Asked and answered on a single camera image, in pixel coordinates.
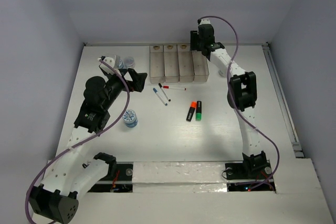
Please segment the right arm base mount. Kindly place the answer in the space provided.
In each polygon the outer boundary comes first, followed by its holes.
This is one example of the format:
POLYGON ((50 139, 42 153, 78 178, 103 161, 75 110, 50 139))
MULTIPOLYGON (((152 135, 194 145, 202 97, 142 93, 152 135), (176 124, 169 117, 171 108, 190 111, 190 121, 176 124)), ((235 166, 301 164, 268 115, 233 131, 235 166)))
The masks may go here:
POLYGON ((226 163, 221 176, 226 180, 229 192, 276 191, 270 163, 263 168, 248 173, 242 163, 226 163))

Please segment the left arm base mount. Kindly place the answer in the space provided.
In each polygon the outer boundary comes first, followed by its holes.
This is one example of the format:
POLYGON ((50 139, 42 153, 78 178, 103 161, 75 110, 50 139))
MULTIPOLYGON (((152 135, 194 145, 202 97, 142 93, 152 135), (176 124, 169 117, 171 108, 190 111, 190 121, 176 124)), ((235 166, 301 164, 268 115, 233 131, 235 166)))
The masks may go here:
POLYGON ((89 190, 90 193, 131 193, 133 192, 133 163, 117 163, 113 176, 100 179, 89 190))

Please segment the blue cleaning gel jar back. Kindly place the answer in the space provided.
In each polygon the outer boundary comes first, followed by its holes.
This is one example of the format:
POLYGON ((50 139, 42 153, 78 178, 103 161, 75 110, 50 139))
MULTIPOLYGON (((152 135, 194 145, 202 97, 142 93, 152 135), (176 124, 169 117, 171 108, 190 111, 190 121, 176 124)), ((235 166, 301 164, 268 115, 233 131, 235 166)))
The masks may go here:
POLYGON ((120 61, 119 61, 119 65, 118 65, 118 69, 123 69, 123 68, 124 68, 123 61, 120 60, 120 61))

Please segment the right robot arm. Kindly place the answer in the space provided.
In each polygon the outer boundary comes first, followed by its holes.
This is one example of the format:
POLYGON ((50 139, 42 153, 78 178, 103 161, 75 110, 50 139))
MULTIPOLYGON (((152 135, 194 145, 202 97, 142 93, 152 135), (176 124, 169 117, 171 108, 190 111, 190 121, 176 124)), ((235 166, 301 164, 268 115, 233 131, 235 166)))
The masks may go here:
POLYGON ((260 145, 255 123, 254 108, 257 83, 254 72, 241 68, 228 54, 224 45, 215 41, 214 28, 208 18, 198 20, 198 29, 191 31, 191 50, 200 51, 209 62, 227 74, 227 100, 238 118, 243 150, 243 161, 226 163, 224 173, 228 180, 256 179, 269 163, 260 145))

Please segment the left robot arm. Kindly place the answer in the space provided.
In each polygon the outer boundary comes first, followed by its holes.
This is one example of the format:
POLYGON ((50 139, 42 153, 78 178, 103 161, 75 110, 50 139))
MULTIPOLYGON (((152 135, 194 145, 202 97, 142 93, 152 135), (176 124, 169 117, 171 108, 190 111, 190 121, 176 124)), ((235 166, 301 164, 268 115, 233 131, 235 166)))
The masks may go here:
POLYGON ((34 213, 58 223, 70 223, 78 210, 79 200, 100 179, 117 177, 117 161, 99 152, 90 161, 93 138, 101 135, 110 118, 108 109, 123 91, 142 92, 147 73, 134 69, 103 71, 103 77, 86 81, 84 101, 74 122, 64 155, 54 163, 38 186, 32 186, 28 203, 34 213))

